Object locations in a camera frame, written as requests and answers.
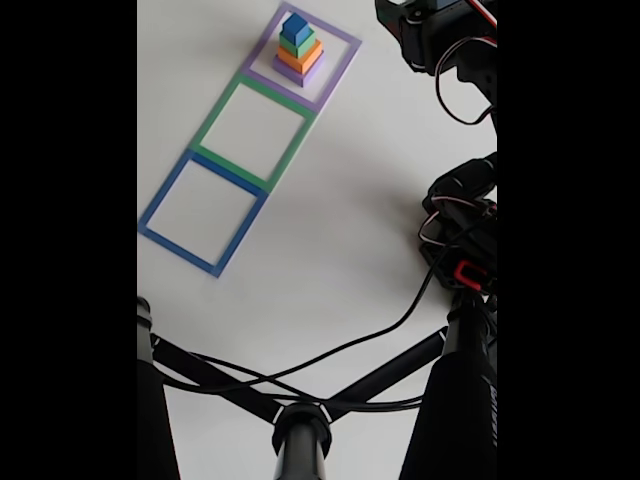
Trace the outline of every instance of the black pole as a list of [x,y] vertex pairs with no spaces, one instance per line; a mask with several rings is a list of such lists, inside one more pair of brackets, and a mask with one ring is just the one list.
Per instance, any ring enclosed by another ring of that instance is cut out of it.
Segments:
[[278,454],[274,480],[326,480],[324,459],[331,447],[331,430],[317,405],[285,407],[272,442]]
[[[195,355],[185,352],[160,337],[155,338],[157,343],[153,348],[153,359],[159,364],[178,372],[198,385],[214,388],[238,383],[238,380],[231,375],[227,375]],[[273,423],[273,419],[282,408],[281,403],[251,387],[221,393],[220,396],[269,423]]]
[[497,478],[498,379],[487,359],[487,315],[480,295],[459,294],[399,480]]
[[[447,327],[441,328],[406,352],[388,361],[341,392],[336,393],[331,397],[331,400],[356,403],[364,403],[371,400],[376,395],[438,358],[442,353],[443,337],[446,333]],[[348,410],[335,408],[328,408],[327,412],[329,412],[329,416],[334,422],[349,413]]]
[[137,480],[179,480],[162,376],[153,366],[149,304],[138,297]]

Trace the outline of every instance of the black wire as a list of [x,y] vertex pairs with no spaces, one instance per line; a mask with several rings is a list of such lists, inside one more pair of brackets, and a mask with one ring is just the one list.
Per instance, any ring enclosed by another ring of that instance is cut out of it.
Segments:
[[[231,362],[227,362],[225,360],[220,360],[218,358],[214,358],[214,357],[210,357],[208,355],[203,355],[201,353],[196,353],[196,352],[189,352],[191,353],[191,355],[195,355],[196,357],[200,358],[201,360],[205,361],[205,362],[209,362],[209,363],[214,363],[216,365],[222,365],[223,367],[228,367],[231,368],[233,370],[237,370],[238,372],[242,372],[242,373],[246,373],[247,375],[252,375],[254,377],[256,377],[257,379],[266,379],[267,376],[263,375],[261,373],[258,373],[254,370],[248,369],[248,368],[244,368],[241,367],[240,365],[235,365]],[[265,380],[265,382],[269,382],[272,383],[273,385],[277,385],[278,387],[287,390],[291,393],[295,393],[296,395],[299,395],[300,397],[311,397],[311,395],[303,392],[302,390],[298,390],[297,388],[294,388],[290,385],[287,385],[286,383],[282,383],[279,380]]]
[[331,355],[335,355],[338,352],[346,350],[347,348],[367,342],[369,340],[373,340],[374,338],[381,337],[383,335],[386,335],[387,333],[391,333],[392,331],[399,328],[403,323],[405,323],[407,319],[411,316],[411,314],[414,312],[414,310],[420,303],[420,300],[422,300],[422,297],[424,296],[424,292],[427,290],[427,286],[429,285],[429,282],[431,281],[431,278],[435,273],[435,268],[440,264],[440,262],[442,262],[442,259],[447,254],[447,252],[451,249],[451,247],[454,245],[454,242],[458,241],[460,238],[467,235],[469,232],[471,232],[472,230],[480,226],[483,222],[485,222],[489,218],[490,217],[483,216],[479,220],[475,221],[465,229],[461,230],[458,234],[454,235],[453,238],[449,240],[449,242],[447,242],[447,244],[440,249],[440,252],[434,259],[433,264],[431,265],[431,268],[429,268],[429,271],[427,272],[427,276],[422,282],[422,285],[420,286],[420,290],[418,290],[418,294],[416,295],[416,298],[413,300],[413,303],[411,303],[411,305],[409,306],[409,309],[405,312],[402,318],[400,318],[400,320],[398,320],[396,323],[394,323],[390,327],[384,328],[378,332],[371,333],[369,335],[365,335],[364,337],[351,340],[350,342],[347,342],[343,345],[340,345],[339,347],[329,350],[328,352],[318,355],[317,357],[312,358],[311,360],[308,360],[304,363],[301,363],[300,365],[296,365],[295,367],[288,368],[286,370],[283,370],[279,373],[275,373],[273,375],[264,376],[261,378],[257,378],[255,380],[249,380],[248,382],[238,382],[235,385],[229,385],[226,387],[208,388],[208,387],[200,386],[200,387],[195,387],[196,389],[190,390],[190,391],[215,395],[217,393],[225,393],[225,392],[231,392],[234,390],[240,390],[242,388],[250,387],[252,385],[258,385],[259,383],[270,382],[272,380],[276,380],[280,377],[284,377],[285,375],[290,375],[304,368],[307,368],[311,365],[314,365],[320,362],[321,360],[324,360],[325,358],[330,357]]
[[[183,390],[186,392],[199,393],[205,395],[218,395],[217,393],[209,393],[206,388],[203,390],[202,386],[191,385],[189,383],[181,382],[173,377],[170,377],[164,372],[160,372],[164,377],[165,385]],[[422,396],[409,398],[407,400],[401,400],[396,402],[370,402],[370,403],[358,403],[358,402],[343,402],[339,400],[331,400],[326,398],[317,398],[311,395],[280,395],[271,393],[262,393],[267,398],[274,400],[292,400],[295,402],[309,402],[309,403],[321,403],[326,407],[334,408],[336,410],[348,410],[352,412],[396,412],[400,410],[409,410],[412,408],[419,408]]]
[[466,37],[463,38],[461,40],[458,40],[456,43],[454,43],[451,47],[449,47],[449,49],[442,55],[442,57],[440,58],[440,60],[438,60],[438,63],[436,65],[436,69],[434,72],[434,77],[435,77],[435,84],[436,84],[436,97],[438,98],[438,102],[440,103],[440,106],[442,107],[442,109],[451,117],[453,118],[455,121],[463,124],[463,125],[478,125],[480,124],[485,118],[487,118],[487,116],[489,114],[491,114],[494,111],[497,111],[495,107],[493,107],[492,105],[487,107],[478,118],[476,118],[475,120],[469,122],[467,120],[463,120],[460,117],[458,117],[457,115],[455,115],[450,109],[449,107],[447,107],[447,104],[444,103],[444,100],[442,99],[442,93],[440,92],[440,75],[442,74],[442,67],[444,66],[444,64],[447,62],[447,59],[449,57],[451,57],[451,55],[453,55],[456,50],[458,50],[460,47],[462,47],[463,45],[465,45],[468,42],[471,42],[473,40],[478,40],[476,37]]

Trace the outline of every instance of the block tower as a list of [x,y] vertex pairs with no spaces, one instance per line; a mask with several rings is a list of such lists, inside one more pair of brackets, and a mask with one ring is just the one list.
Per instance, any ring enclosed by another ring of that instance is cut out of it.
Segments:
[[322,42],[304,18],[297,13],[282,24],[278,54],[273,68],[301,87],[306,86],[324,60]]

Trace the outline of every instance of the blue block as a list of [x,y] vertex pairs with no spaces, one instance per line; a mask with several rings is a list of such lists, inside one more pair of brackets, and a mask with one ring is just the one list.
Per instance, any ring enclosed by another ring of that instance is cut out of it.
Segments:
[[310,34],[311,29],[309,28],[309,22],[297,13],[291,15],[287,21],[282,24],[282,36],[296,47],[300,46]]

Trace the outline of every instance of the green square frame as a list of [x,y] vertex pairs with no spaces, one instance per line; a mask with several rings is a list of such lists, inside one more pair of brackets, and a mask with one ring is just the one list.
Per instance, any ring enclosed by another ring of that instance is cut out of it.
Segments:
[[[224,107],[227,105],[227,102],[229,101],[229,99],[235,92],[236,88],[238,88],[238,85],[240,84],[245,85],[251,88],[252,90],[255,90],[256,92],[264,95],[265,97],[273,100],[274,102],[282,105],[283,107],[286,107],[289,110],[292,110],[293,112],[301,115],[304,118],[303,124],[300,126],[298,131],[293,136],[293,139],[291,140],[286,150],[280,157],[280,160],[278,160],[276,168],[274,169],[269,179],[266,181],[201,145],[203,138],[209,132],[214,122],[218,119],[218,116],[220,115],[222,110],[224,110]],[[279,94],[278,92],[255,81],[250,77],[247,77],[241,73],[238,73],[231,79],[227,87],[224,89],[224,92],[222,92],[222,95],[220,96],[215,106],[211,110],[211,113],[209,113],[209,115],[207,116],[207,119],[200,126],[195,136],[193,137],[193,140],[191,140],[191,144],[189,145],[189,148],[198,152],[207,160],[211,160],[212,162],[220,165],[221,167],[226,168],[230,172],[235,173],[239,177],[245,179],[247,182],[255,185],[261,190],[264,190],[267,193],[271,193],[275,188],[276,184],[278,183],[278,181],[280,180],[280,178],[282,177],[282,175],[284,174],[285,170],[289,166],[289,163],[291,162],[291,159],[293,158],[295,153],[298,151],[298,148],[300,148],[302,141],[306,137],[307,133],[309,132],[309,129],[313,125],[313,122],[315,121],[317,116],[318,116],[317,113],[312,112],[311,110],[301,106],[300,104],[294,102],[290,98],[287,98],[284,95]]]

